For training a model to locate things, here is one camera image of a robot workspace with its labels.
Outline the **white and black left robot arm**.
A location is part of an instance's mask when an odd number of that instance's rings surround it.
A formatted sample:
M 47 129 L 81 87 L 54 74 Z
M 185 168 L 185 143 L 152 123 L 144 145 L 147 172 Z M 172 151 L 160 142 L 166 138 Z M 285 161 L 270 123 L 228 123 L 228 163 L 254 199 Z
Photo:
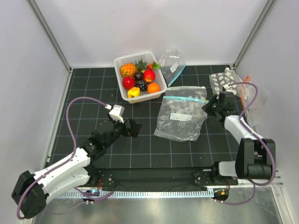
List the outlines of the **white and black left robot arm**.
M 28 170 L 21 173 L 11 194 L 17 204 L 17 218 L 37 216 L 53 199 L 72 188 L 97 185 L 100 173 L 95 162 L 119 137 L 136 138 L 141 128 L 133 119 L 115 122 L 110 131 L 94 130 L 91 137 L 53 165 L 33 173 Z

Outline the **clear bag blue zipper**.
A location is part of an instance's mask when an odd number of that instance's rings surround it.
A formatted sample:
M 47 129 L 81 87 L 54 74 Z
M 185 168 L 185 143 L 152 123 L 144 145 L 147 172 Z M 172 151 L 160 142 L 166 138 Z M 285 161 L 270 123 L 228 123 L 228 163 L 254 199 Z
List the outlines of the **clear bag blue zipper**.
M 163 51 L 158 63 L 168 87 L 176 81 L 186 66 L 184 58 L 176 48 Z

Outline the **black toy blackberry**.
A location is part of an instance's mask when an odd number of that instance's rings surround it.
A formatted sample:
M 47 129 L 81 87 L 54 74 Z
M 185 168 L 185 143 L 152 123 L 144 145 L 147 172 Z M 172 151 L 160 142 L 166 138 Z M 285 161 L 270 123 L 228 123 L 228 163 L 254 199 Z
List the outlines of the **black toy blackberry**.
M 135 83 L 135 87 L 138 87 L 141 92 L 147 92 L 148 85 L 149 84 L 145 81 L 137 81 Z

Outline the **polka dot bag at right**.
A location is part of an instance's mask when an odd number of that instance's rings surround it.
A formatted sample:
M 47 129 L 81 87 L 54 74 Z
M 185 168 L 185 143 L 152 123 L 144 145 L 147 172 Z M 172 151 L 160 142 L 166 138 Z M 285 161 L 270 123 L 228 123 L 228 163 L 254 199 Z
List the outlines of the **polka dot bag at right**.
M 237 94 L 235 96 L 242 96 L 244 85 L 236 84 L 242 82 L 242 80 L 234 71 L 230 70 L 229 68 L 226 68 L 224 72 L 211 74 L 209 76 L 209 80 L 213 94 L 219 94 L 219 92 L 222 91 L 222 87 L 228 84 L 236 88 Z

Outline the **yellow toy bell pepper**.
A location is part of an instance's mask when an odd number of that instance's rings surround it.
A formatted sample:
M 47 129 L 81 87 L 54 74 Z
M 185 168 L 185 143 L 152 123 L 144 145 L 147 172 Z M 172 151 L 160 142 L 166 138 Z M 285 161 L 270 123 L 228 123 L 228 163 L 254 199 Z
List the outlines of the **yellow toy bell pepper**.
M 141 90 L 139 87 L 133 87 L 129 89 L 127 92 L 128 98 L 136 98 L 139 97 L 140 95 L 141 95 Z

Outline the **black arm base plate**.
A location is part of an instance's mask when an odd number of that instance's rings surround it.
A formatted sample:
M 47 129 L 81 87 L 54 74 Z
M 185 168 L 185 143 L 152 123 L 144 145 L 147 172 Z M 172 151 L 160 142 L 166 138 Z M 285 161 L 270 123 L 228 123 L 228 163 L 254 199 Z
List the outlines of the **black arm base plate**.
M 184 187 L 237 186 L 233 177 L 221 176 L 210 167 L 100 169 L 104 188 L 122 191 L 166 191 Z

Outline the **red yellow toy apple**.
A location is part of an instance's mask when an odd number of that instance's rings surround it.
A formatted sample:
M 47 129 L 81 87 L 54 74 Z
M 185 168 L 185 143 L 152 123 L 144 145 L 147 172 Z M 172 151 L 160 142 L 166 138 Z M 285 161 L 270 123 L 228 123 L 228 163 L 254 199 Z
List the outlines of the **red yellow toy apple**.
M 145 70 L 143 73 L 143 80 L 147 83 L 152 83 L 155 80 L 155 73 L 153 70 Z

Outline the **left aluminium frame post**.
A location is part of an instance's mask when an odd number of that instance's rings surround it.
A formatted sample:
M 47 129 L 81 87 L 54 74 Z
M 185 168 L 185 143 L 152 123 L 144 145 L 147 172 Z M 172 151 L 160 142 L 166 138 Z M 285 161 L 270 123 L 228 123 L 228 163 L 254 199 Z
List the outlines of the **left aluminium frame post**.
M 64 67 L 66 68 L 66 70 L 68 71 L 68 73 L 71 72 L 71 66 L 69 65 L 69 63 L 67 62 L 67 59 L 64 55 L 64 53 L 62 52 L 56 38 L 54 37 L 44 15 L 42 14 L 38 4 L 36 3 L 35 0 L 27 0 L 28 5 L 30 6 L 33 14 L 35 15 L 35 17 L 37 18 L 38 22 L 40 23 L 43 31 L 45 32 L 49 42 L 51 43 L 53 49 L 55 50 L 57 56 L 59 57 L 60 61 L 62 62 L 62 64 L 64 65 Z

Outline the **black grid cutting mat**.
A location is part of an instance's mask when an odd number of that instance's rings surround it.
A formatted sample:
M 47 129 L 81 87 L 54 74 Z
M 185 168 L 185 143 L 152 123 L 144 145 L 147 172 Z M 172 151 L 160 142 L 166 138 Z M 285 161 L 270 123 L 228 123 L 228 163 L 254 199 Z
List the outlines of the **black grid cutting mat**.
M 142 124 L 136 138 L 120 137 L 100 158 L 98 168 L 185 168 L 209 167 L 216 161 L 236 159 L 238 143 L 215 118 L 208 117 L 196 141 L 177 142 L 154 135 L 162 97 L 130 104 L 121 97 L 115 69 L 74 69 L 64 105 L 71 104 L 69 120 L 62 113 L 45 165 L 50 166 L 67 156 L 73 144 L 81 144 L 93 130 L 109 131 L 113 124 L 107 110 L 97 104 L 118 104 L 123 116 Z

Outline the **clear zip bag teal zipper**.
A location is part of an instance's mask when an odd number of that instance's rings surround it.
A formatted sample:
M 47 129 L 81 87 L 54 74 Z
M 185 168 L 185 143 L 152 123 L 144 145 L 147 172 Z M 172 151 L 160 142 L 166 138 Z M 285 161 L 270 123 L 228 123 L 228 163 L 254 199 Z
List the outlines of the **clear zip bag teal zipper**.
M 164 96 L 154 135 L 178 142 L 196 141 L 207 118 L 205 99 Z

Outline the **white polka dot zip bag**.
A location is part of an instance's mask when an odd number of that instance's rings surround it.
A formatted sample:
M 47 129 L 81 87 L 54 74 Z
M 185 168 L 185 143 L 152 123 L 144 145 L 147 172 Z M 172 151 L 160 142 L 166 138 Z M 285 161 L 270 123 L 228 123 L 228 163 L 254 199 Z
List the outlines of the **white polka dot zip bag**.
M 205 100 L 207 97 L 207 90 L 205 87 L 200 86 L 177 86 L 167 88 L 165 95 Z

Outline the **right aluminium frame post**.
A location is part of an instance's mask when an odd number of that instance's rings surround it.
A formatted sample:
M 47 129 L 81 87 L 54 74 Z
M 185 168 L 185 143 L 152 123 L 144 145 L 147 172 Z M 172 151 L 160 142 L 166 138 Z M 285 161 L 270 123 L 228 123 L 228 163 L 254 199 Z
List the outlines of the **right aluminium frame post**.
M 262 8 L 261 13 L 259 14 L 253 28 L 251 29 L 245 43 L 243 44 L 241 51 L 239 52 L 233 67 L 235 70 L 237 70 L 238 66 L 240 65 L 241 61 L 243 60 L 245 54 L 247 53 L 249 47 L 253 43 L 255 37 L 257 36 L 259 30 L 261 29 L 262 25 L 264 24 L 266 18 L 268 17 L 269 13 L 273 9 L 276 0 L 267 0 L 264 7 Z

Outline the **dark purple toy mangosteen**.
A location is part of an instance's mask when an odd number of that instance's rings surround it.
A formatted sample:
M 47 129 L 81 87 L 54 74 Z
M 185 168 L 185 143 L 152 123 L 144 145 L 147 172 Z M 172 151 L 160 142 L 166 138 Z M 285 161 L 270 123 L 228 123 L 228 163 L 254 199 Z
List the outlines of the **dark purple toy mangosteen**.
M 143 80 L 143 72 L 142 71 L 137 71 L 134 73 L 134 79 L 135 81 L 142 81 Z

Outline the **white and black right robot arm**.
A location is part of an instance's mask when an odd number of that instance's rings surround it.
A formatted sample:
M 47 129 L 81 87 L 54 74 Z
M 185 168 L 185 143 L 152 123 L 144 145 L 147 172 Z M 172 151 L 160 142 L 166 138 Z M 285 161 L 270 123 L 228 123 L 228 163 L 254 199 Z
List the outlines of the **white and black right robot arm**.
M 223 184 L 227 177 L 248 180 L 257 186 L 266 186 L 275 178 L 276 144 L 257 134 L 234 109 L 234 95 L 220 91 L 202 107 L 203 111 L 229 131 L 239 144 L 234 161 L 217 161 L 213 165 L 211 181 Z

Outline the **toy orange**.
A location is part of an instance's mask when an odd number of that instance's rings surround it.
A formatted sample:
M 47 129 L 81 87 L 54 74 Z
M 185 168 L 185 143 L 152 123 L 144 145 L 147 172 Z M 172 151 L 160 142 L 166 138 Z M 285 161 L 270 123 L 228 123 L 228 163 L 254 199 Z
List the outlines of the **toy orange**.
M 157 83 L 150 83 L 147 87 L 147 93 L 152 94 L 160 91 L 160 86 Z

